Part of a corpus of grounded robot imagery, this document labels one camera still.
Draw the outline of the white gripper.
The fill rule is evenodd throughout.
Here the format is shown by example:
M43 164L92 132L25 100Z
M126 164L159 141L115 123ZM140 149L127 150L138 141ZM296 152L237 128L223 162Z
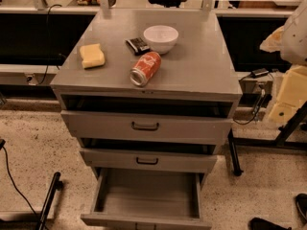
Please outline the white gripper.
M285 124L307 102L307 67L292 65L285 73L274 76L277 84L276 96L268 118Z

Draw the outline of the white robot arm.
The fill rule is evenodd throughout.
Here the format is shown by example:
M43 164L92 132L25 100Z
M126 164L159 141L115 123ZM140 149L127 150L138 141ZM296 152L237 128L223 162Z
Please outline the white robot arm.
M270 120L286 123L307 102L307 0L260 44L260 49L279 52L283 60L291 63L269 114Z

